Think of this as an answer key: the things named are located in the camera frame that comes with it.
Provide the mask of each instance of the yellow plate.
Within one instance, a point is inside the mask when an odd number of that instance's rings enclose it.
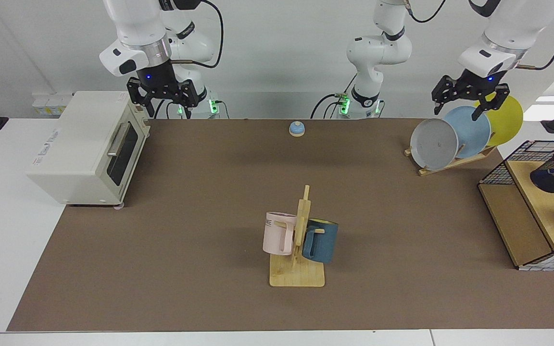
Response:
[[[492,100],[495,93],[488,95],[487,100]],[[474,103],[474,106],[479,106],[480,103]],[[516,134],[521,131],[523,125],[523,107],[514,97],[508,96],[504,104],[498,110],[487,111],[491,123],[491,131],[494,133],[488,143],[489,146],[495,147],[510,141]]]

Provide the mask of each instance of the oven door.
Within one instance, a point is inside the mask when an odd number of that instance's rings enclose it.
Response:
[[[111,191],[123,202],[136,162],[145,143],[145,134],[130,110],[121,118],[119,127],[108,149],[105,177]]]

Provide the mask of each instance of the white toaster oven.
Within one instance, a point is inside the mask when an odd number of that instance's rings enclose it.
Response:
[[[123,203],[149,136],[127,92],[79,91],[26,171],[62,204]]]

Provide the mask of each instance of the oven handle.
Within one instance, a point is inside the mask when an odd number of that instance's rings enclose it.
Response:
[[[127,137],[127,133],[129,132],[129,129],[131,127],[132,124],[130,123],[119,125],[119,129],[117,129],[117,134],[114,136],[114,140],[110,145],[110,149],[108,149],[108,153],[106,155],[110,157],[115,157],[118,156],[119,153],[121,153],[123,143],[125,143],[125,138]]]

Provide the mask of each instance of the oven window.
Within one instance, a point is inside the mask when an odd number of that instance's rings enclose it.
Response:
[[[108,173],[110,179],[112,179],[113,182],[117,184],[117,186],[121,186],[121,180],[123,180],[123,175],[125,174],[125,171],[127,169],[127,164],[132,158],[132,152],[134,151],[136,143],[138,142],[138,133],[136,132],[136,129],[134,129],[131,122],[128,121],[128,123],[131,126],[123,142],[121,153],[119,153],[118,156],[110,159],[110,164],[108,164],[108,169],[106,169],[106,173]]]

